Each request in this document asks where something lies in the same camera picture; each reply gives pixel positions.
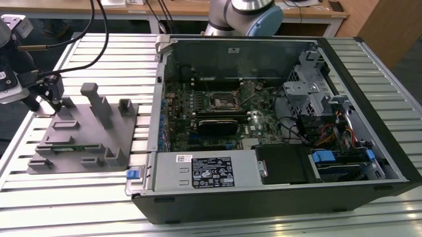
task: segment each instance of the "desk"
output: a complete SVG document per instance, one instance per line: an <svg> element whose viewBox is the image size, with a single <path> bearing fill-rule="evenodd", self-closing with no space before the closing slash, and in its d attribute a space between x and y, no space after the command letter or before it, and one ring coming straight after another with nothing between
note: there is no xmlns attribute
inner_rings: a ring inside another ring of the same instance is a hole
<svg viewBox="0 0 422 237"><path fill-rule="evenodd" d="M91 68L63 73L64 95L87 99L84 82L99 85L110 103L139 103L130 166L146 164L153 93L157 77L155 35L111 34L109 49ZM352 39L329 42L416 167L422 171L421 106L366 47ZM87 34L70 45L55 69L91 61L105 34ZM345 89L332 76L341 94ZM30 175L26 170L51 118L30 112L0 159L0 232L8 237L114 236L406 236L422 235L422 187L384 197L354 211L153 225L125 194L126 172Z"/></svg>
<svg viewBox="0 0 422 237"><path fill-rule="evenodd" d="M209 21L209 3L187 0L165 0L174 20ZM165 20L163 11L157 0L151 0L151 6L159 20ZM329 7L329 1L324 0L322 6ZM126 8L107 9L107 18L115 20L149 20L153 34L159 34L159 23L147 5L129 4ZM51 19L88 19L88 0L2 0L0 12L3 14L22 14L30 18ZM313 7L302 8L303 23L328 24L324 36L333 37L349 17L346 12L318 10ZM285 11L283 23L299 23L301 13L298 9Z"/></svg>

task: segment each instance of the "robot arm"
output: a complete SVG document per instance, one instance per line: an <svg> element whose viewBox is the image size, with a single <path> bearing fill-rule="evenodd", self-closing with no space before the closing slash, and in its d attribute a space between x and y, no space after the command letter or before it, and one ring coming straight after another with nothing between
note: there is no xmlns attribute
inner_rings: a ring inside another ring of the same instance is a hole
<svg viewBox="0 0 422 237"><path fill-rule="evenodd" d="M19 39L26 38L32 25L23 15L3 15L0 20L0 103L22 101L31 111L40 109L40 96L58 112L62 108L63 82L60 74L40 77L32 57L19 51Z"/></svg>
<svg viewBox="0 0 422 237"><path fill-rule="evenodd" d="M283 11L274 0L210 1L207 36L273 36L282 24Z"/></svg>

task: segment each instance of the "white box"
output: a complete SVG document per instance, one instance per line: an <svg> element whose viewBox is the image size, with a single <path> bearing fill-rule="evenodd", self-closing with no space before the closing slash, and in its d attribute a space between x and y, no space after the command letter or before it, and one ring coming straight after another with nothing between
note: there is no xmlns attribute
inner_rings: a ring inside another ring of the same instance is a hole
<svg viewBox="0 0 422 237"><path fill-rule="evenodd" d="M126 0L102 0L105 8L125 8Z"/></svg>
<svg viewBox="0 0 422 237"><path fill-rule="evenodd" d="M127 4L145 5L146 0L126 0Z"/></svg>

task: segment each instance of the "aluminum table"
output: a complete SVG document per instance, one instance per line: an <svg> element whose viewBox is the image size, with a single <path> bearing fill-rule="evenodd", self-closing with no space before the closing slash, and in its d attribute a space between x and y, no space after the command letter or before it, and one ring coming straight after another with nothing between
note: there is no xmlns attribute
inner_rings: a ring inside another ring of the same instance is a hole
<svg viewBox="0 0 422 237"><path fill-rule="evenodd" d="M56 69L87 64L103 34L70 45ZM99 84L110 103L139 103L131 166L146 162L155 83L157 35L111 34L109 49L90 69L63 74L64 95L87 103L84 82ZM422 171L422 109L365 43L329 39L405 152ZM342 85L334 79L340 92ZM27 163L51 118L30 113L0 160L0 236L422 236L422 187L350 212L153 225L125 194L126 172L30 175Z"/></svg>

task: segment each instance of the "barcode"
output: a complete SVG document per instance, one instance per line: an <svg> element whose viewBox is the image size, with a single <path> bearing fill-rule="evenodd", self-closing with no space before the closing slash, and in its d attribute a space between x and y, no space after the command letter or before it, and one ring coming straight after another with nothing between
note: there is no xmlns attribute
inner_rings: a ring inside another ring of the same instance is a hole
<svg viewBox="0 0 422 237"><path fill-rule="evenodd" d="M177 162L191 162L193 155L177 155Z"/></svg>

